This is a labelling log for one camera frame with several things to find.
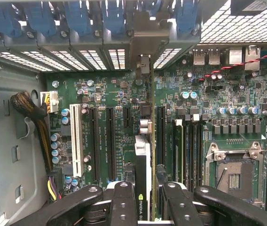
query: gray metal panel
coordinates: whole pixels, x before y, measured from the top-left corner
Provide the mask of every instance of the gray metal panel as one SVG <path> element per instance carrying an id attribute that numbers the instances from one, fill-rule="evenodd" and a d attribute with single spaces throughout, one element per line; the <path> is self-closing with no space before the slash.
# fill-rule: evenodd
<path id="1" fill-rule="evenodd" d="M 11 71 L 7 66 L 0 70 L 0 216 L 13 223 L 42 207 L 48 198 L 47 177 L 36 132 L 17 140 L 15 111 L 10 105 L 10 115 L 3 107 L 19 91 L 33 89 L 39 93 L 42 84 L 35 74 Z M 11 148 L 18 145 L 21 159 L 12 162 Z M 24 198 L 16 204 L 15 189 L 22 185 Z"/>

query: white pci slot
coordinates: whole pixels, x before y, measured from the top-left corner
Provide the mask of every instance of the white pci slot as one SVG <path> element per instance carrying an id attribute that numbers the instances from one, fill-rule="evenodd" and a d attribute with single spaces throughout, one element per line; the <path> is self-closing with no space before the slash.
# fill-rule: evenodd
<path id="1" fill-rule="evenodd" d="M 81 177 L 84 172 L 83 167 L 83 144 L 82 144 L 82 125 L 80 105 L 70 105 L 71 119 L 71 139 L 72 139 L 72 158 L 73 176 Z"/>

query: green circuit board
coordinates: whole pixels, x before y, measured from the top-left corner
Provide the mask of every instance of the green circuit board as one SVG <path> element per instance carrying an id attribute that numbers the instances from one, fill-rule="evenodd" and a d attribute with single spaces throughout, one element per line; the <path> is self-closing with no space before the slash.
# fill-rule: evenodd
<path id="1" fill-rule="evenodd" d="M 218 67 L 193 66 L 192 59 L 189 57 L 186 59 L 186 65 L 182 65 L 180 61 L 167 70 L 155 72 L 153 78 L 155 82 L 157 164 L 165 165 L 168 180 L 183 182 L 190 187 L 190 190 L 199 184 L 216 187 L 220 182 L 220 169 L 223 166 L 220 162 L 207 162 L 207 154 L 212 142 L 220 150 L 248 150 L 253 142 L 258 142 L 262 150 L 267 149 L 267 117 L 262 115 L 262 111 L 267 110 L 267 61 L 261 63 L 259 74 L 255 78 L 248 78 L 245 71 L 236 70 L 223 73 L 221 80 L 206 80 L 195 84 L 193 83 L 194 79 L 202 78 L 206 73 L 210 73 Z M 187 78 L 187 73 L 192 73 L 192 77 Z M 88 80 L 94 82 L 93 86 L 87 86 Z M 53 81 L 59 82 L 57 88 L 52 87 Z M 239 91 L 233 90 L 233 87 L 237 85 L 243 85 L 244 88 Z M 97 109 L 99 139 L 96 145 L 99 146 L 100 176 L 97 180 L 93 177 L 91 170 L 94 167 L 93 161 L 85 164 L 81 186 L 98 184 L 105 188 L 111 181 L 106 137 L 106 109 L 108 107 L 114 109 L 117 176 L 112 180 L 124 180 L 124 166 L 129 162 L 134 163 L 134 136 L 139 134 L 140 104 L 149 101 L 150 88 L 145 79 L 142 80 L 141 85 L 137 85 L 134 72 L 54 73 L 47 75 L 47 89 L 57 91 L 60 101 L 58 114 L 50 114 L 51 134 L 62 132 L 64 125 L 62 125 L 61 110 L 69 108 L 70 104 L 87 103 L 89 109 Z M 78 89 L 83 89 L 84 94 L 78 95 Z M 197 98 L 183 99 L 181 98 L 182 92 L 195 92 Z M 219 108 L 227 109 L 229 107 L 235 108 L 234 115 L 220 115 L 216 112 Z M 258 114 L 238 115 L 236 109 L 239 107 L 247 109 L 256 107 Z M 189 120 L 192 122 L 185 124 L 185 115 L 189 115 Z M 194 121 L 195 118 L 193 118 L 197 115 L 200 116 L 199 122 L 198 120 Z M 183 128 L 189 130 L 185 131 L 186 134 L 182 134 L 176 127 L 176 120 L 183 120 Z M 90 114 L 82 115 L 82 126 L 84 155 L 92 155 L 92 140 L 95 134 L 91 132 Z M 231 128 L 234 127 L 238 128 L 236 132 L 231 131 Z M 183 162 L 179 162 L 177 167 L 175 164 L 176 149 L 179 149 L 178 142 L 184 144 L 183 147 L 180 147 L 183 150 L 192 149 L 190 155 L 185 155 L 187 164 L 185 173 L 194 172 L 193 176 L 186 175 L 187 178 L 191 177 L 190 182 L 188 179 L 181 181 L 178 178 L 184 173 L 180 172 Z M 63 136 L 62 143 L 62 160 L 56 166 L 64 169 L 72 163 L 71 138 Z M 228 192 L 235 193 L 235 189 L 243 192 L 244 188 L 239 184 L 247 177 L 249 180 L 243 182 L 251 184 L 249 197 L 244 197 L 241 192 L 237 194 L 237 197 L 264 207 L 266 155 L 262 154 L 257 160 L 247 159 L 245 161 L 241 155 L 234 159 L 230 155 L 228 157 L 222 162 L 223 164 L 229 164 L 229 168 L 233 169 L 236 166 L 231 166 L 231 162 L 235 161 L 241 168 L 239 173 L 230 173 L 228 170 L 227 183 L 230 181 L 231 186 L 232 182 L 237 184 L 237 187 L 232 187 L 233 190 L 228 190 Z M 197 167 L 188 169 L 189 165 L 194 163 Z"/>

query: perforated metal panel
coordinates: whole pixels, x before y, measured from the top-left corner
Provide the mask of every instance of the perforated metal panel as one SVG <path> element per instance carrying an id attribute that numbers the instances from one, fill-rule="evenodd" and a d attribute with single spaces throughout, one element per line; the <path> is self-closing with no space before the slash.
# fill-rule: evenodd
<path id="1" fill-rule="evenodd" d="M 200 43 L 267 42 L 267 9 L 256 16 L 231 16 L 227 1 L 202 27 Z"/>

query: white connector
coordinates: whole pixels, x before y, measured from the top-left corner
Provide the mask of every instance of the white connector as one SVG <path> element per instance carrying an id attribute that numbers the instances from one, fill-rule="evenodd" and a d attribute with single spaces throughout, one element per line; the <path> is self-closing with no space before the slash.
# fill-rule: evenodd
<path id="1" fill-rule="evenodd" d="M 49 94 L 50 97 L 50 113 L 58 112 L 58 93 L 55 91 L 49 91 L 49 92 L 40 92 L 40 104 L 43 103 L 43 96 L 44 94 Z"/>
<path id="2" fill-rule="evenodd" d="M 83 167 L 83 144 L 81 125 L 81 106 L 79 104 L 70 105 L 71 120 L 71 140 L 73 158 L 73 176 L 81 177 L 84 173 Z"/>

